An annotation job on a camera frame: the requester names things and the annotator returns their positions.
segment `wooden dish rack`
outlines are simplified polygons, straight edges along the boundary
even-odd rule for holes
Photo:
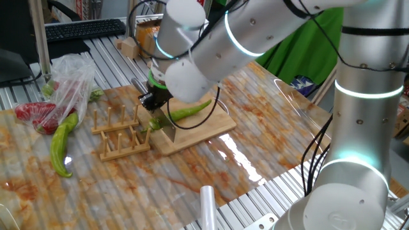
[[[149,128],[147,133],[146,133],[146,138],[145,138],[145,142],[143,144],[141,144],[138,140],[138,138],[136,137],[137,135],[137,131],[134,130],[133,127],[137,127],[139,125],[139,122],[137,120],[137,110],[138,107],[135,106],[134,107],[134,118],[130,121],[124,121],[124,117],[125,117],[125,106],[122,105],[121,108],[121,119],[120,122],[117,123],[111,123],[111,112],[112,112],[112,108],[109,107],[108,108],[108,119],[107,119],[107,124],[106,125],[102,125],[102,126],[97,126],[96,125],[96,109],[94,109],[94,127],[91,128],[91,133],[93,135],[95,134],[101,134],[102,136],[102,140],[104,142],[104,150],[103,152],[100,154],[100,158],[101,161],[105,162],[108,160],[113,160],[119,157],[125,157],[125,156],[129,156],[135,153],[141,153],[144,151],[148,151],[151,149],[151,146],[149,145],[149,138],[150,138],[150,134],[151,134],[151,129]],[[106,132],[112,132],[112,131],[117,131],[117,130],[126,130],[128,129],[130,130],[130,133],[132,134],[132,143],[131,143],[131,147],[128,148],[122,148],[121,145],[121,138],[122,138],[122,134],[118,134],[118,149],[117,150],[111,150],[111,148],[108,145],[108,137],[105,136]]]

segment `robotic arm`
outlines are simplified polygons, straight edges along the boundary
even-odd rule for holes
[[[308,12],[345,7],[331,149],[314,190],[294,204],[274,230],[381,229],[389,191],[390,137],[405,74],[378,70],[406,63],[409,34],[403,28],[409,27],[409,1],[302,2],[304,6],[299,0],[250,0],[238,8],[242,2],[233,1],[188,56],[154,61],[152,79],[169,91],[149,84],[157,100],[150,108],[172,96],[198,101],[216,82],[294,32],[309,19]],[[155,55],[171,58],[191,48],[205,21],[200,11],[193,1],[170,0]]]

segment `white plastic cylinder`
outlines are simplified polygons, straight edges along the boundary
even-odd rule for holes
[[[215,191],[212,186],[200,188],[200,207],[203,230],[216,230]]]

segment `wooden cutting board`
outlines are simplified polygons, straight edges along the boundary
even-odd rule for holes
[[[193,107],[201,103],[206,102],[209,99],[212,99],[211,94],[206,94],[200,101],[193,104],[185,104],[176,99],[171,99],[170,101],[170,110],[177,111],[178,109]],[[182,127],[191,127],[200,123],[202,120],[207,117],[209,112],[213,107],[214,99],[209,106],[198,112],[193,116],[183,118],[176,123]],[[165,114],[167,114],[166,105],[161,108]],[[150,113],[141,105],[138,108],[138,120],[140,124],[146,128],[149,125],[149,119],[151,119]],[[191,130],[182,130],[176,128],[176,136],[174,142],[172,142],[163,130],[156,130],[151,133],[151,140],[153,145],[159,150],[159,152],[168,156],[173,153],[177,153],[185,148],[191,147],[201,141],[207,140],[209,138],[215,137],[216,135],[223,134],[229,130],[236,127],[235,121],[230,118],[229,114],[222,109],[219,105],[216,105],[213,114],[209,119],[204,122],[201,126],[193,128]]]

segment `plastic bag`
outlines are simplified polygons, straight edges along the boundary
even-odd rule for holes
[[[53,93],[48,102],[25,103],[16,106],[16,117],[37,132],[53,134],[71,113],[78,113],[81,124],[93,89],[96,65],[92,59],[78,54],[65,55],[52,66]]]

